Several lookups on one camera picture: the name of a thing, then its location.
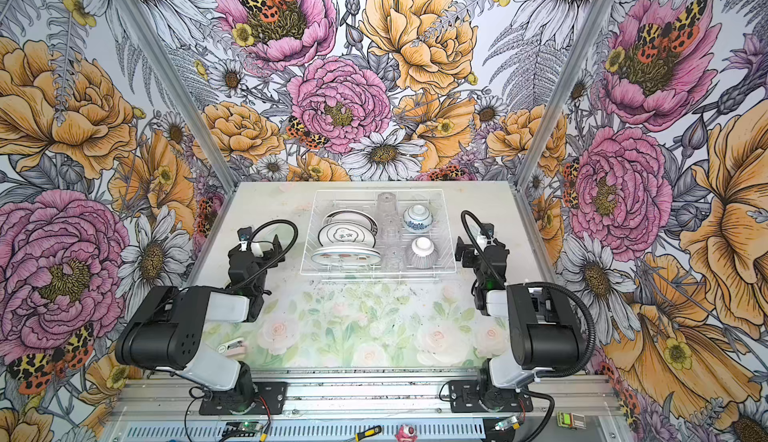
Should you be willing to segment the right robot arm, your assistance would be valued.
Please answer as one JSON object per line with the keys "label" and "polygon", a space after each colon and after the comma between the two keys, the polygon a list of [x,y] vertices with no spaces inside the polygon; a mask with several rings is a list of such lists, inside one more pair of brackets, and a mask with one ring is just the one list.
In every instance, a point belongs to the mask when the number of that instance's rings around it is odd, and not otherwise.
{"label": "right robot arm", "polygon": [[465,242],[458,238],[455,260],[475,276],[471,293],[484,316],[506,323],[508,349],[487,356],[478,378],[448,383],[451,411],[519,412],[533,408],[523,391],[543,377],[568,377],[581,370],[594,344],[584,339],[574,298],[556,284],[505,283],[504,244]]}

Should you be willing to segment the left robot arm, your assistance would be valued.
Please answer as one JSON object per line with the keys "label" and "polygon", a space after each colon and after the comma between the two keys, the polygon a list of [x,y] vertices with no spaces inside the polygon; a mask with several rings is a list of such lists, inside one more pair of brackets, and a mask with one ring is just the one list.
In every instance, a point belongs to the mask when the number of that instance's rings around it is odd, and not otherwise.
{"label": "left robot arm", "polygon": [[215,409],[242,413],[257,401],[249,366],[202,341],[207,322],[254,322],[264,306],[266,266],[280,263],[275,236],[256,254],[242,242],[229,253],[231,282],[255,279],[232,293],[205,285],[157,286],[144,297],[115,345],[122,365],[165,371],[197,383]]}

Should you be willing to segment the blue white porcelain bowl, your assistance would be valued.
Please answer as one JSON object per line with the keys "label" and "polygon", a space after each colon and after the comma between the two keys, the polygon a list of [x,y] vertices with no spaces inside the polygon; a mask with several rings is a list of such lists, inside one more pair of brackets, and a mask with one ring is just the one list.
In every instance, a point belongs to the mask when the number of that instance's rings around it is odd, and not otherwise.
{"label": "blue white porcelain bowl", "polygon": [[403,223],[407,230],[414,233],[425,233],[433,224],[433,215],[427,205],[413,204],[403,214]]}

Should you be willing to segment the pink round object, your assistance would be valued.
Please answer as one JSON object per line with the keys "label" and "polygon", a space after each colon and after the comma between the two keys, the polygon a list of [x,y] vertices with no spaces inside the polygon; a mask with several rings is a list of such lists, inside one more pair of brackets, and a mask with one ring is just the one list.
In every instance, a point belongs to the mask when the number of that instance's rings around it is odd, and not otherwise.
{"label": "pink round object", "polygon": [[416,428],[412,425],[403,424],[395,433],[395,440],[397,442],[416,442],[418,434]]}

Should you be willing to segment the clear glass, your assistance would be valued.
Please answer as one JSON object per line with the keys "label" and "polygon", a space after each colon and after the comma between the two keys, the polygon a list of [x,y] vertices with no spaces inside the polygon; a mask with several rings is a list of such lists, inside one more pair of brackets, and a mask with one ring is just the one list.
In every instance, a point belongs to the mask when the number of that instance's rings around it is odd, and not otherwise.
{"label": "clear glass", "polygon": [[401,241],[401,231],[397,225],[382,229],[381,237],[382,270],[384,272],[400,272],[404,267],[404,247]]}
{"label": "clear glass", "polygon": [[392,228],[397,226],[397,196],[394,192],[380,192],[377,196],[376,210],[378,221],[382,228]]}

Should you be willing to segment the front clear glass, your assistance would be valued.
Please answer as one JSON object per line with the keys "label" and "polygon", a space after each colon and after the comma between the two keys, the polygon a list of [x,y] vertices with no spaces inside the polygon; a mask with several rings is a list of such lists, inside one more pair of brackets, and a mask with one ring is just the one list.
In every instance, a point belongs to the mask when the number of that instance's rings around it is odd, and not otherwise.
{"label": "front clear glass", "polygon": [[382,270],[384,272],[400,272],[404,267],[404,247],[401,241],[401,231],[397,225],[382,229],[381,237]]}

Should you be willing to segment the yellow handled screwdriver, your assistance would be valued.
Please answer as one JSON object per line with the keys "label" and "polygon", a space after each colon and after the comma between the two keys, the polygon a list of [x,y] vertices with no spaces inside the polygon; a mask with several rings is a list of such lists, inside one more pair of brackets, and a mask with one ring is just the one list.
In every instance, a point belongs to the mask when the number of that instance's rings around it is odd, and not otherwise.
{"label": "yellow handled screwdriver", "polygon": [[365,439],[381,434],[382,431],[383,431],[382,426],[376,425],[376,426],[367,428],[363,431],[357,432],[354,436],[346,439],[344,442],[362,442]]}

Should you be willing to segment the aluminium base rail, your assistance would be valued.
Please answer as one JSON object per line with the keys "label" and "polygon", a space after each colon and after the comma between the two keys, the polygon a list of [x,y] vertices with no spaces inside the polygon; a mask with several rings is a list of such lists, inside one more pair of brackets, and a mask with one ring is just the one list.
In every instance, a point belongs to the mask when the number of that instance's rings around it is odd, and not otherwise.
{"label": "aluminium base rail", "polygon": [[[475,367],[299,368],[253,373],[256,382],[287,385],[282,412],[276,416],[279,421],[451,417],[447,383],[478,378]],[[163,374],[132,380],[118,397],[110,419],[179,422],[190,411],[191,421],[202,421],[200,403],[190,398],[190,387],[187,381]],[[588,416],[620,413],[618,399],[604,376],[548,379],[531,389],[553,396],[561,411]]]}

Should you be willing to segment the rear clear glass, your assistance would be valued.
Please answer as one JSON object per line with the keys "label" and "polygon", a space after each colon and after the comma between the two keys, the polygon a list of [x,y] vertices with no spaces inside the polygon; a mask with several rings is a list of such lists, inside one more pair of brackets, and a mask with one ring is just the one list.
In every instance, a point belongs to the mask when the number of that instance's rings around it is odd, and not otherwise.
{"label": "rear clear glass", "polygon": [[397,196],[394,192],[380,192],[377,196],[376,210],[378,221],[382,228],[392,228],[397,226]]}

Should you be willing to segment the green red rimmed plate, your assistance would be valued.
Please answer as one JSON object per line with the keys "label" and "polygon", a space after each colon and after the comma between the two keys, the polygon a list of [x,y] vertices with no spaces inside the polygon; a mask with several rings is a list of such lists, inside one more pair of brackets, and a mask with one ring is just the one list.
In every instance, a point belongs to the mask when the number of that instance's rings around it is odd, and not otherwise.
{"label": "green red rimmed plate", "polygon": [[330,222],[324,225],[317,239],[321,246],[338,244],[353,244],[369,248],[376,246],[375,235],[369,228],[347,221]]}

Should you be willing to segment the small green display device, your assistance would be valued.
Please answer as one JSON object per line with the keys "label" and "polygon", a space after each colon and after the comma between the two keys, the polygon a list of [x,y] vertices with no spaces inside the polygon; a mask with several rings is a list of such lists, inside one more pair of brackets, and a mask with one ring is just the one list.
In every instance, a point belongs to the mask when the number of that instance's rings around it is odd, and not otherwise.
{"label": "small green display device", "polygon": [[570,430],[585,430],[586,417],[582,414],[559,411],[557,413],[557,425]]}

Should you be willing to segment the white plate cloud emblem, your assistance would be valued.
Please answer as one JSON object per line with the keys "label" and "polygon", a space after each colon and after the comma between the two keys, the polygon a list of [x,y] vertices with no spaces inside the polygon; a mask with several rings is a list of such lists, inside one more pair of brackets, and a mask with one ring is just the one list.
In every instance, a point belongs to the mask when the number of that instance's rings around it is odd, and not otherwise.
{"label": "white plate cloud emblem", "polygon": [[379,231],[376,220],[367,213],[356,209],[338,209],[329,212],[324,219],[324,223],[349,222],[367,228],[373,235]]}

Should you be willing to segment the watermelon pattern plate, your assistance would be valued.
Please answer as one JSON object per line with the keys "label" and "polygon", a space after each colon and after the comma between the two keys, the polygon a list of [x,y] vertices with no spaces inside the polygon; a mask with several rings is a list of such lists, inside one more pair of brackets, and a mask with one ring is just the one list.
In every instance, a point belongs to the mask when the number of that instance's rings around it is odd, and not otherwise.
{"label": "watermelon pattern plate", "polygon": [[335,265],[341,267],[357,267],[377,265],[382,257],[374,248],[357,245],[321,246],[316,249],[311,260],[317,264]]}

